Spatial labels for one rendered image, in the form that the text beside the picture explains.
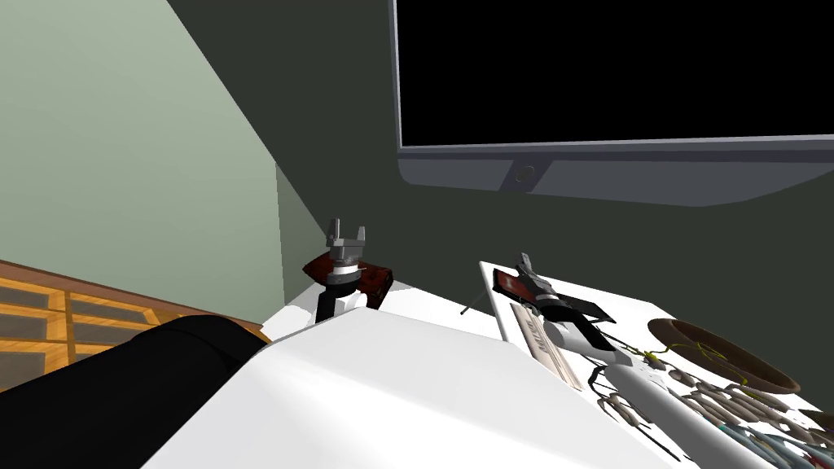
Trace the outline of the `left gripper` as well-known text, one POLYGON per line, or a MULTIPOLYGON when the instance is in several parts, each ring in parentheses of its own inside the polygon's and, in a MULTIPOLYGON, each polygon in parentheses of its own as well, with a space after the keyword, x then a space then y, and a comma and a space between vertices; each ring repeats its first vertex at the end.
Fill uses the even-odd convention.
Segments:
POLYGON ((366 246, 366 228, 358 227, 356 239, 342 239, 340 219, 334 218, 328 227, 326 245, 331 248, 331 259, 335 268, 357 266, 362 257, 362 250, 366 246))

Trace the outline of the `wooden cabinet with grey panels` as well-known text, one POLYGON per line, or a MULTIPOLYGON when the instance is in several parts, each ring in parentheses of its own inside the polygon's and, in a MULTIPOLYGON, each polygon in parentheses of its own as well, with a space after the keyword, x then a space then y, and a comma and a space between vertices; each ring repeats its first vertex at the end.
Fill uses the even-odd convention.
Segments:
POLYGON ((202 309, 0 260, 0 392, 202 309))

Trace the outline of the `brown bowl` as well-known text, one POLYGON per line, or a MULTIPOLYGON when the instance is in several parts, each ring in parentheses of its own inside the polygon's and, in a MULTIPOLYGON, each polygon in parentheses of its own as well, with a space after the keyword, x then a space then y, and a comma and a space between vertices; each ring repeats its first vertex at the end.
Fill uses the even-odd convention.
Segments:
POLYGON ((700 368, 756 391, 794 394, 801 386, 793 378, 748 350, 689 322, 655 318, 648 330, 666 351, 684 357, 700 368))

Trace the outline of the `beige flat book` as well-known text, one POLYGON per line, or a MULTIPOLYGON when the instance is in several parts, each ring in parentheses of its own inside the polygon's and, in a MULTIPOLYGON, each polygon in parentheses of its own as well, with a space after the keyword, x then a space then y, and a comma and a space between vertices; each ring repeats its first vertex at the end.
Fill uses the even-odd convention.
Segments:
POLYGON ((585 390, 584 384, 563 357, 560 349, 549 340, 541 321, 532 310, 518 304, 511 304, 511 308, 531 356, 551 373, 561 378, 569 387, 578 391, 585 390))

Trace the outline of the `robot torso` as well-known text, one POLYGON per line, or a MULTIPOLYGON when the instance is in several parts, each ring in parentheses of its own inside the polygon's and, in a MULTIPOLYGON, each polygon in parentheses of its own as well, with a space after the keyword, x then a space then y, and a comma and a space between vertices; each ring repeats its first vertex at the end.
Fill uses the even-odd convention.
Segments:
POLYGON ((355 309, 258 351, 142 469, 672 469, 515 345, 355 309))

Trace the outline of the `dark red box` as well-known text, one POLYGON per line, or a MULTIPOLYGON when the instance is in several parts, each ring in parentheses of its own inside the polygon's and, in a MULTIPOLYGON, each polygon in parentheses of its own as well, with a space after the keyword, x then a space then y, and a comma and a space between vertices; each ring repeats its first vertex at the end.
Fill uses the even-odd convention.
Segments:
MULTIPOLYGON (((379 309, 393 284, 393 272, 391 269, 363 261, 358 262, 358 267, 362 270, 358 291, 367 296, 367 306, 370 309, 379 309)), ((332 270, 333 260, 328 252, 314 258, 302 268, 305 274, 321 286, 325 286, 327 274, 332 270)))

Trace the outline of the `white low stand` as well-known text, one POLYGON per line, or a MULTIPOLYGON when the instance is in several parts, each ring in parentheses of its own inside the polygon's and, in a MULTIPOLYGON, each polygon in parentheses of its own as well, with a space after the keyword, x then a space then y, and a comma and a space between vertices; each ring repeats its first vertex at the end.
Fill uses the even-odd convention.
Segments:
MULTIPOLYGON (((270 317, 262 326, 261 333, 270 340, 278 340, 309 326, 314 320, 318 296, 322 291, 324 288, 320 284, 313 283, 295 300, 270 317)), ((496 340, 501 338, 494 317, 475 309, 461 314, 463 309, 463 305, 398 281, 393 282, 380 306, 380 310, 387 313, 496 340)))

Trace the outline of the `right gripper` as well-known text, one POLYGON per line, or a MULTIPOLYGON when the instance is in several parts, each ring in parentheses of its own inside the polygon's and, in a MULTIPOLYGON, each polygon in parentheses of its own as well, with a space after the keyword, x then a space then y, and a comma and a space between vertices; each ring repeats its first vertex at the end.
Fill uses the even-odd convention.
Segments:
POLYGON ((562 305, 562 300, 556 295, 552 285, 532 271, 529 256, 523 252, 520 253, 518 265, 520 265, 520 282, 533 295, 535 305, 562 305))

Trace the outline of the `black flat slab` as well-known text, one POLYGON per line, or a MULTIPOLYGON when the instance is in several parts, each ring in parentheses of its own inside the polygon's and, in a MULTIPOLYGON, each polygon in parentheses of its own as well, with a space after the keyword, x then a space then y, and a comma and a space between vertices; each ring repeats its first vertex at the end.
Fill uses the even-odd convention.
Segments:
POLYGON ((592 319, 590 320, 591 322, 617 323, 617 321, 614 320, 611 315, 607 314, 596 303, 571 297, 563 293, 558 293, 557 296, 573 309, 576 309, 581 313, 589 317, 592 317, 592 319))

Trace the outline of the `large black television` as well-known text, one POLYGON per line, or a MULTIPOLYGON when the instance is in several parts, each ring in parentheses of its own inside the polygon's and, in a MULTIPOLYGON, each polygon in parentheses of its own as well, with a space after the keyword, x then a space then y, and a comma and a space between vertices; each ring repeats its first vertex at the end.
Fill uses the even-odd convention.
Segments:
POLYGON ((388 0, 411 185, 705 207, 834 173, 834 0, 388 0))

